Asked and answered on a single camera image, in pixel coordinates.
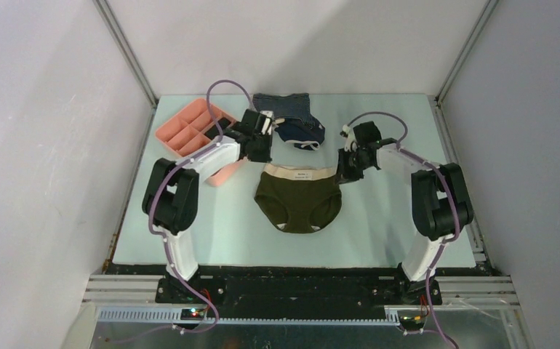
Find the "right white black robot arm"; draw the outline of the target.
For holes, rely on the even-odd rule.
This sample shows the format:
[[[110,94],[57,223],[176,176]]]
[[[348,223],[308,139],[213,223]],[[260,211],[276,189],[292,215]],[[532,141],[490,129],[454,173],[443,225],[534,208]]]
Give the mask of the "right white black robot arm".
[[[397,174],[411,189],[412,220],[416,228],[411,248],[400,267],[406,277],[394,292],[399,301],[412,304],[423,296],[421,281],[436,271],[445,247],[456,241],[474,218],[463,173],[456,163],[437,164],[407,150],[393,138],[383,139],[371,121],[344,125],[345,145],[338,151],[335,180],[356,182],[366,169]]]

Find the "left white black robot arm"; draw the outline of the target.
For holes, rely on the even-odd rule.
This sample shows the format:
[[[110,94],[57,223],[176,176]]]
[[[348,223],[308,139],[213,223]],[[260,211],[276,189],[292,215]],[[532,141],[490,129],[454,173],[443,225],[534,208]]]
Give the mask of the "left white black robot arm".
[[[201,294],[201,282],[192,277],[199,264],[191,232],[200,184],[240,160],[270,162],[274,128],[272,111],[247,109],[241,121],[222,129],[210,144],[183,159],[160,158],[154,163],[142,211],[150,233],[162,240],[167,270],[177,278],[173,292],[183,302],[194,302]]]

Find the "navy blue underwear white trim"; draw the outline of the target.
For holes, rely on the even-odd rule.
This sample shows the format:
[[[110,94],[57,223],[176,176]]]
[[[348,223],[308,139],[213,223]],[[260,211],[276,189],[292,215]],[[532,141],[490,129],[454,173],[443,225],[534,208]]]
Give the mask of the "navy blue underwear white trim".
[[[294,148],[317,151],[325,141],[325,127],[318,119],[282,118],[276,121],[276,134]]]

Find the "pink divided organizer tray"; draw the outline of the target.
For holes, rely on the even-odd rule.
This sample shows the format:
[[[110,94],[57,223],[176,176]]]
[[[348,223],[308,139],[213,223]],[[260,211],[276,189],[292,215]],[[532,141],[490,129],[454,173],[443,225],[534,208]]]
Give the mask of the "pink divided organizer tray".
[[[186,157],[204,148],[212,142],[204,136],[215,122],[211,112],[217,120],[227,118],[233,126],[237,120],[216,105],[207,107],[204,98],[197,98],[164,122],[156,131],[156,139],[170,152],[178,157]]]

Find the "black rolled garment in tray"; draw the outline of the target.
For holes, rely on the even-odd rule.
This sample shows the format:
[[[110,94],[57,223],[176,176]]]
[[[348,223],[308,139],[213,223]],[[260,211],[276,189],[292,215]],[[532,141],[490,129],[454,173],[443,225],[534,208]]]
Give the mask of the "black rolled garment in tray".
[[[220,129],[223,132],[231,125],[231,121],[227,118],[221,118],[218,119],[217,121],[218,121],[218,125],[220,126]],[[207,130],[204,133],[204,136],[209,138],[210,140],[214,140],[219,134],[220,131],[217,129],[217,126],[215,124],[212,124],[209,130]]]

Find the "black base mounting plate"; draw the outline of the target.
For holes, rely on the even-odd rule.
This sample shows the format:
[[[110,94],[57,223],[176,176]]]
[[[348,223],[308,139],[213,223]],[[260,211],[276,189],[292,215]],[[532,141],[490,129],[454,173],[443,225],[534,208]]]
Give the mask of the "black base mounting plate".
[[[155,301],[205,306],[220,317],[375,319],[391,305],[441,305],[435,280],[411,282],[401,268],[201,266],[183,286],[164,274]]]

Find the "olive green underwear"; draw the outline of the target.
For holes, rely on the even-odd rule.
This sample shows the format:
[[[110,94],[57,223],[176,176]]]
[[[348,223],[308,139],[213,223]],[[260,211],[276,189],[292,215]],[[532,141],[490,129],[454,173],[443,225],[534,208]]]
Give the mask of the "olive green underwear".
[[[266,164],[254,200],[272,226],[283,233],[311,234],[339,215],[343,195],[332,167]]]

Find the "grey striped folded underwear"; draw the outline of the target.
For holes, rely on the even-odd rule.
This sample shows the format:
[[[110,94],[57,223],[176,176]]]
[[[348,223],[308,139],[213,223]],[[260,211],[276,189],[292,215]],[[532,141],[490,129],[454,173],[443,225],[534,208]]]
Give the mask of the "grey striped folded underwear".
[[[286,96],[256,93],[252,102],[258,111],[271,111],[276,119],[297,119],[312,124],[311,100],[307,93]]]

